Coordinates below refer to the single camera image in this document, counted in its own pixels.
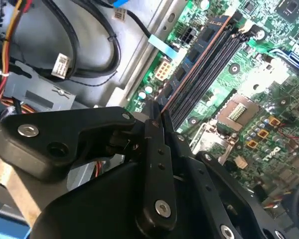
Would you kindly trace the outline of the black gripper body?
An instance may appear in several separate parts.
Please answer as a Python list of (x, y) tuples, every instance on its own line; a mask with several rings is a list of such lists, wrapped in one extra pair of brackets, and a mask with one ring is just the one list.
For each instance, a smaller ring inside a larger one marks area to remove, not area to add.
[[(190, 201), (186, 182), (174, 179), (177, 222), (155, 239), (211, 239), (206, 218)], [(119, 166), (55, 199), (33, 226), (31, 239), (145, 239), (136, 213), (141, 204), (139, 166)]]

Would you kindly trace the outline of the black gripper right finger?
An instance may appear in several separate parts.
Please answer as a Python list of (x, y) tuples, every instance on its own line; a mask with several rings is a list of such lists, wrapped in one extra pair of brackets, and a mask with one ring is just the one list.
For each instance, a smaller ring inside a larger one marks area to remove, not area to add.
[(263, 209), (255, 194), (244, 189), (209, 153), (193, 155), (174, 131), (168, 111), (161, 113), (174, 163), (185, 175), (194, 207), (194, 236), (204, 239), (287, 239), (287, 233)]

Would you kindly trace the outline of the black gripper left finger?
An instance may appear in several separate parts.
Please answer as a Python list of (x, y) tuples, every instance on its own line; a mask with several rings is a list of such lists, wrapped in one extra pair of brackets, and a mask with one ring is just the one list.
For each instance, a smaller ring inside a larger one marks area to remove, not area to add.
[(146, 115), (108, 107), (13, 115), (0, 122), (0, 184), (31, 229), (55, 199), (131, 163), (139, 166), (141, 182), (139, 230), (172, 231), (172, 161), (156, 102)]

